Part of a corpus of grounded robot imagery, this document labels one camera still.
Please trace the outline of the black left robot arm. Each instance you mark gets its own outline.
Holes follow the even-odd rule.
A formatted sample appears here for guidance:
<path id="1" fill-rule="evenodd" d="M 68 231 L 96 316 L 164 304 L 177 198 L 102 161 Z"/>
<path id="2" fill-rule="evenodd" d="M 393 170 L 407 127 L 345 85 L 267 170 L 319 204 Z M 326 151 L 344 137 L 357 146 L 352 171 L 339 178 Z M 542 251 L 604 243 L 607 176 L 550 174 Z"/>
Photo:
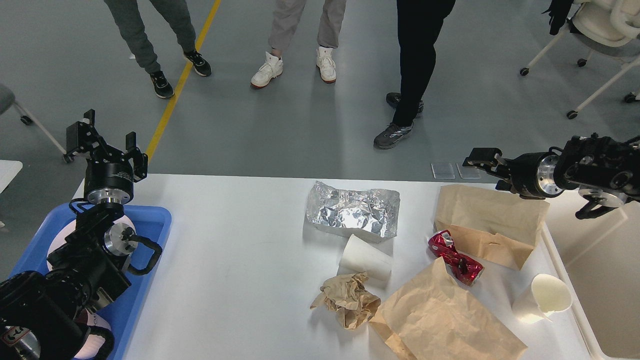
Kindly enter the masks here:
<path id="1" fill-rule="evenodd" d="M 125 150 L 108 145 L 90 109 L 67 127 L 66 136 L 67 157 L 87 154 L 80 206 L 69 203 L 75 228 L 47 256 L 51 271 L 23 271 L 1 283 L 3 360 L 71 360 L 91 336 L 103 339 L 95 358 L 106 360 L 114 334 L 78 317 L 114 303 L 131 286 L 127 273 L 144 276 L 162 256 L 160 244 L 118 222 L 134 198 L 134 184 L 147 177 L 149 158 L 136 133 L 126 135 Z"/>

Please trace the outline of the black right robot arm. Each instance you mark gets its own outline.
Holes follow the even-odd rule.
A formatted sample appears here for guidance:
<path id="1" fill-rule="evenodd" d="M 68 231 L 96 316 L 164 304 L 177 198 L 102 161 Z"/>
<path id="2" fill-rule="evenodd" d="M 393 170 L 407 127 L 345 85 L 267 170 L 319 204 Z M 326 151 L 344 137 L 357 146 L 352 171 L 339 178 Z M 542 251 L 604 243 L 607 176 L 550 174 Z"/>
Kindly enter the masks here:
<path id="1" fill-rule="evenodd" d="M 510 159 L 500 149 L 475 147 L 462 162 L 498 178 L 496 189 L 522 199 L 557 198 L 578 190 L 586 205 L 576 218 L 595 219 L 640 198 L 639 137 L 573 136 L 560 148 Z"/>

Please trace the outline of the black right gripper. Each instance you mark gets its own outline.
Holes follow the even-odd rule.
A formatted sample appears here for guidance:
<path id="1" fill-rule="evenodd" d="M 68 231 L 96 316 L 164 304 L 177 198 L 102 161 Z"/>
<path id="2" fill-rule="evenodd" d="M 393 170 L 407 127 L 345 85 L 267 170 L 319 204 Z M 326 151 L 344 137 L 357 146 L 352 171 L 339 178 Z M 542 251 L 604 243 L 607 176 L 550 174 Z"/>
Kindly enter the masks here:
<path id="1" fill-rule="evenodd" d="M 492 176 L 507 176 L 500 179 L 494 189 L 517 194 L 522 199 L 556 198 L 561 194 L 561 188 L 554 180 L 559 160 L 557 153 L 524 153 L 514 159 L 505 159 L 502 154 L 499 148 L 475 147 L 462 166 Z"/>

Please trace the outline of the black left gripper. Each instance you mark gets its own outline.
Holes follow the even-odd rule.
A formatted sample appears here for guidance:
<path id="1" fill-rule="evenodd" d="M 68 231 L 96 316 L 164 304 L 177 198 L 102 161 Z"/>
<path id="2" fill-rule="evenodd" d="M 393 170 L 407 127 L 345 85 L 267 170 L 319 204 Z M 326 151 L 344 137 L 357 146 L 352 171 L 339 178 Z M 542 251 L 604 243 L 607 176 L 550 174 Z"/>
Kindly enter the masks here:
<path id="1" fill-rule="evenodd" d="M 134 183 L 147 177 L 149 157 L 137 145 L 137 133 L 126 135 L 124 162 L 109 162 L 114 150 L 95 128 L 96 111 L 89 109 L 83 119 L 66 128 L 66 161 L 84 155 L 87 169 L 83 197 L 91 204 L 119 203 L 125 205 L 134 198 Z"/>

